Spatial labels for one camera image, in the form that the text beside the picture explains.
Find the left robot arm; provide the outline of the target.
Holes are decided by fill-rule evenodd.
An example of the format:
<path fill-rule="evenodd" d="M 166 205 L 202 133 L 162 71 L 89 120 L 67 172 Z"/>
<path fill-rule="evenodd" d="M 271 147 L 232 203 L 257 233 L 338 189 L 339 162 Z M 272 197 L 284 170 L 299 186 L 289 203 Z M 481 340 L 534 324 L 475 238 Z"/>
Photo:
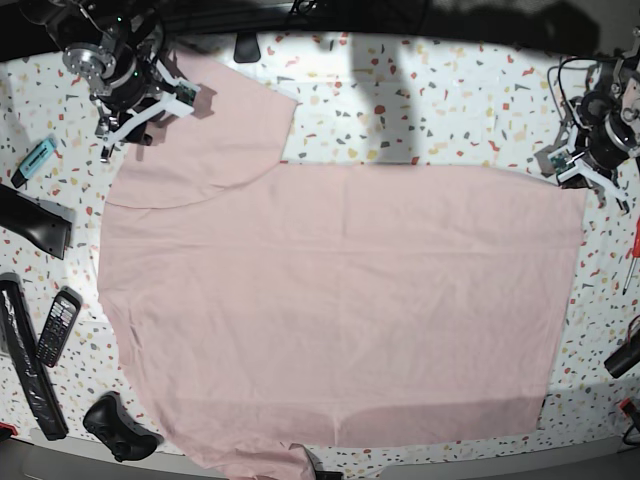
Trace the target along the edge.
<path fill-rule="evenodd" d="M 632 47 L 614 61 L 606 93 L 591 91 L 579 103 L 567 143 L 568 179 L 581 176 L 629 211 L 628 194 L 618 185 L 617 169 L 639 157 L 639 30 Z"/>

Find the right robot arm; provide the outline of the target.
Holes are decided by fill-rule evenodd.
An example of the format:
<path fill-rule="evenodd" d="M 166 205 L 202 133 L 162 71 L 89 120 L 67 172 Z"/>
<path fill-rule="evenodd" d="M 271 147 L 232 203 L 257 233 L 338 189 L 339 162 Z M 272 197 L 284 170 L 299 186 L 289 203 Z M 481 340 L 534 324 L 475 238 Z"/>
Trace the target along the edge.
<path fill-rule="evenodd" d="M 95 135 L 107 163 L 116 145 L 148 146 L 147 124 L 194 113 L 200 88 L 165 65 L 164 1 L 20 1 L 45 28 L 67 70 L 86 81 L 98 111 Z"/>

